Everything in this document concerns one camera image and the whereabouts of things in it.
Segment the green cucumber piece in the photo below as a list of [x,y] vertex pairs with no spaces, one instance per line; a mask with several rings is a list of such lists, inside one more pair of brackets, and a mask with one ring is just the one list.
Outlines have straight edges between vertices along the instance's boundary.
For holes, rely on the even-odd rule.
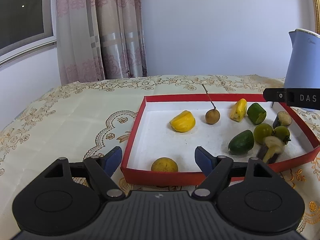
[[251,104],[247,110],[247,116],[254,125],[261,124],[266,118],[266,111],[257,102]]

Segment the dark green pepper piece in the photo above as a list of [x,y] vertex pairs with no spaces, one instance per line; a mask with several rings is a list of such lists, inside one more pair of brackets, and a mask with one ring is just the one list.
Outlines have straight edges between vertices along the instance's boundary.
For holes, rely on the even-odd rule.
[[233,155],[247,154],[254,147],[252,131],[245,130],[237,134],[228,144],[228,152]]

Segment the yellow corn piece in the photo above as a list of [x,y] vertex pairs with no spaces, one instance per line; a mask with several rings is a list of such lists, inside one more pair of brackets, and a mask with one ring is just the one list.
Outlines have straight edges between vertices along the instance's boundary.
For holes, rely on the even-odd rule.
[[196,120],[190,111],[183,111],[175,116],[169,124],[176,132],[188,132],[194,128]]
[[231,109],[229,118],[236,122],[241,122],[247,112],[247,101],[242,98]]

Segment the green tomato with calyx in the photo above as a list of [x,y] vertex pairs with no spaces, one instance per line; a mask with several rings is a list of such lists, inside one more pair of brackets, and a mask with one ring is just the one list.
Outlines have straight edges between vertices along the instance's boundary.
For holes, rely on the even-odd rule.
[[285,145],[288,144],[290,139],[289,129],[285,126],[278,126],[273,130],[273,136],[280,139]]

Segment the round yellow-brown fruit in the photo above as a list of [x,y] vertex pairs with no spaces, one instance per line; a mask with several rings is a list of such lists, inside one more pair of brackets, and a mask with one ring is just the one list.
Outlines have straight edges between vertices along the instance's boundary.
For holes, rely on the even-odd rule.
[[151,165],[152,172],[178,172],[177,163],[167,157],[161,157],[155,160]]

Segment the brown longan with stem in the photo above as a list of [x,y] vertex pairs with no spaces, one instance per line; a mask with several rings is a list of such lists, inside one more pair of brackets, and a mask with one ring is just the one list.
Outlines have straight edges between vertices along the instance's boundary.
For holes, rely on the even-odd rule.
[[213,101],[211,100],[211,97],[210,97],[206,87],[204,85],[202,85],[202,87],[204,88],[204,91],[207,94],[208,99],[213,107],[212,109],[208,110],[207,113],[205,114],[205,120],[206,120],[207,124],[214,125],[220,120],[220,112],[217,110],[216,106],[214,105]]

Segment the dark eggplant piece with core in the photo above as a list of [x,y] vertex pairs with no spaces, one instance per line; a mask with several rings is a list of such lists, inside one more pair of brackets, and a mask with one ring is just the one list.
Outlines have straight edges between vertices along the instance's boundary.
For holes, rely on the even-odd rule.
[[257,153],[257,158],[266,164],[273,164],[283,153],[285,144],[275,136],[268,136],[263,139],[263,144]]

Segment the blue electric kettle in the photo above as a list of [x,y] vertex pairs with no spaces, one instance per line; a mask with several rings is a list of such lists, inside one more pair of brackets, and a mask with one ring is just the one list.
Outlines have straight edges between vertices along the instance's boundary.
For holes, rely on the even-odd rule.
[[292,53],[287,69],[285,88],[319,88],[319,34],[297,28],[289,32]]

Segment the red shallow box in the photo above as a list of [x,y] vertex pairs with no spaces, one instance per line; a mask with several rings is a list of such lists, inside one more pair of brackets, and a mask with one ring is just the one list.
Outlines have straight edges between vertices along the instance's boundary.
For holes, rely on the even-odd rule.
[[[319,153],[319,140],[303,119],[283,103],[266,102],[261,94],[210,94],[220,112],[220,120],[206,123],[205,114],[212,109],[206,94],[173,94],[146,96],[124,151],[121,171],[130,184],[152,186],[199,185],[204,174],[195,162],[195,149],[203,147],[211,155],[228,155],[228,144],[233,137],[254,125],[244,118],[241,122],[229,118],[232,106],[244,98],[248,103],[259,103],[266,111],[266,123],[272,124],[279,111],[292,116],[290,139],[284,152],[271,165],[281,172],[308,163]],[[183,111],[190,111],[196,124],[188,132],[176,132],[169,122]],[[161,157],[174,160],[178,172],[152,172],[152,163]]]

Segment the pink patterned curtain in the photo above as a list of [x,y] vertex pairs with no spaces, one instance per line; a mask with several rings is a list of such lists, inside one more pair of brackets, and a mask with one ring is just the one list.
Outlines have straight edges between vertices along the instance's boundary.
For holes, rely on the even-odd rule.
[[61,83],[147,76],[141,0],[56,0]]

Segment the gold mirror frame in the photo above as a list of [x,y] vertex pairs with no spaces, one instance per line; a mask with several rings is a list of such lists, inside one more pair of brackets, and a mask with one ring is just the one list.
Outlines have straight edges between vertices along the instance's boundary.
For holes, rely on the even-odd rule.
[[315,32],[319,34],[319,20],[320,20],[320,0],[313,0],[313,8],[314,8],[314,13],[315,13]]

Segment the window with white frame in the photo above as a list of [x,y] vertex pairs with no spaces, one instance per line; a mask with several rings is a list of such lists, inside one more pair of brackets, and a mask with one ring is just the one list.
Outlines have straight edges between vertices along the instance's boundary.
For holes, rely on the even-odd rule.
[[1,64],[56,41],[55,0],[1,0]]

